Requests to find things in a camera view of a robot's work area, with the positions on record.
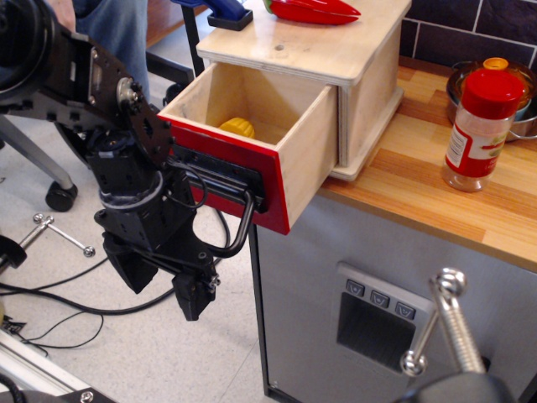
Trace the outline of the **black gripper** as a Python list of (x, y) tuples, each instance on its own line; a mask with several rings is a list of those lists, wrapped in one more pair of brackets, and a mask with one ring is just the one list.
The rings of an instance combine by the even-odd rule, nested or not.
[(125, 133), (95, 136), (86, 160), (99, 185), (103, 248), (139, 294), (158, 270), (172, 279), (185, 319), (197, 321), (216, 299), (211, 252), (193, 231), (195, 202), (185, 170), (149, 161)]

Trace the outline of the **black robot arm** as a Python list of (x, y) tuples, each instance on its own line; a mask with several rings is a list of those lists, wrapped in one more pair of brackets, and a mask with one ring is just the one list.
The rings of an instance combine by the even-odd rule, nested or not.
[(1, 111), (56, 125), (96, 178), (112, 266), (135, 292), (171, 273), (185, 318), (197, 320), (216, 296), (213, 256), (193, 230), (188, 168), (125, 66), (61, 26), (45, 2), (4, 1)]

